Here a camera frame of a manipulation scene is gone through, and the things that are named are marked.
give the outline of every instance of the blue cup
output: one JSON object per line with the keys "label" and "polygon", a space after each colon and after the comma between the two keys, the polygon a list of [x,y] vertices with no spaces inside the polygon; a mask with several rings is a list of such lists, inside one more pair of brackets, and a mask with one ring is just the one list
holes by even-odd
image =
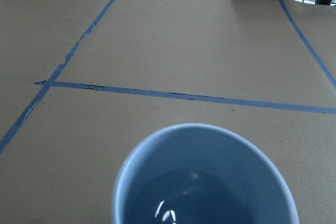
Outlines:
{"label": "blue cup", "polygon": [[126,158],[113,224],[298,224],[290,190],[270,159],[241,136],[206,124],[170,126]]}

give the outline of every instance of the table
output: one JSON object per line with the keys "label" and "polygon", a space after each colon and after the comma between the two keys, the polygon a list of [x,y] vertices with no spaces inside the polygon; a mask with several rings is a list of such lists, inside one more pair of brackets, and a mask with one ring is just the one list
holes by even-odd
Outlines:
{"label": "table", "polygon": [[284,176],[301,223],[336,220],[333,7],[0,3],[0,223],[110,223],[129,151],[188,122],[259,147]]}

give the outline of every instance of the blue painter's tape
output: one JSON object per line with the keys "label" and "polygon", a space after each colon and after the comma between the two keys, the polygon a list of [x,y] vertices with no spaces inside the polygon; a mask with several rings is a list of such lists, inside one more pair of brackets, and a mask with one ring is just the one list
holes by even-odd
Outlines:
{"label": "blue painter's tape", "polygon": [[20,127],[25,122],[26,118],[29,116],[33,108],[40,102],[40,100],[44,97],[44,95],[48,92],[52,84],[55,82],[57,77],[61,74],[64,67],[68,64],[70,59],[75,54],[79,44],[82,42],[82,40],[88,36],[91,31],[94,29],[94,27],[97,25],[97,23],[101,20],[101,18],[104,16],[106,11],[109,9],[109,7],[112,5],[112,3],[115,0],[109,0],[109,2],[106,4],[106,6],[103,8],[103,10],[98,14],[98,16],[93,20],[92,24],[88,27],[88,29],[83,33],[83,35],[79,38],[79,40],[76,42],[76,44],[72,47],[72,49],[68,52],[68,54],[65,56],[65,61],[60,64],[54,73],[50,76],[50,78],[47,81],[41,82],[39,84],[42,84],[43,87],[40,89],[40,91],[37,93],[35,98],[31,101],[31,103],[27,106],[27,108],[22,112],[20,117],[15,121],[13,126],[8,130],[8,132],[5,134],[5,136],[0,141],[0,154],[5,149],[6,145],[11,141],[11,139],[14,137],[14,135],[17,133],[17,131],[20,129]]}
{"label": "blue painter's tape", "polygon": [[91,90],[96,90],[96,91],[112,92],[112,93],[147,95],[150,97],[164,97],[164,98],[174,98],[174,99],[203,101],[203,102],[255,106],[255,107],[270,108],[270,109],[304,111],[304,112],[324,113],[324,114],[336,114],[335,108],[324,108],[324,107],[294,105],[294,104],[275,103],[275,102],[262,102],[262,101],[232,99],[232,98],[223,98],[223,97],[208,97],[205,95],[194,95],[194,94],[182,94],[182,93],[143,90],[143,89],[96,86],[96,85],[89,85],[89,84],[59,82],[59,81],[55,81],[52,86],[62,87],[62,88],[72,88],[72,89],[91,89]]}
{"label": "blue painter's tape", "polygon": [[314,57],[314,59],[317,62],[317,64],[322,69],[322,71],[325,74],[325,76],[328,78],[328,80],[333,85],[334,89],[336,90],[336,80],[335,80],[335,78],[332,76],[332,74],[327,69],[327,67],[325,66],[325,64],[323,63],[323,61],[321,60],[321,58],[317,54],[317,52],[313,49],[313,47],[310,45],[310,43],[308,42],[308,40],[306,39],[306,37],[303,35],[303,33],[300,30],[299,26],[297,25],[297,23],[295,22],[295,20],[293,19],[293,17],[290,15],[290,12],[289,12],[288,8],[286,7],[284,0],[278,0],[278,1],[279,1],[280,5],[282,7],[282,10],[285,12],[287,18],[289,19],[289,21],[293,25],[295,31],[297,32],[297,34],[299,35],[299,37],[301,38],[301,40],[303,41],[303,43],[305,44],[305,46],[307,47],[307,49],[310,51],[310,53]]}

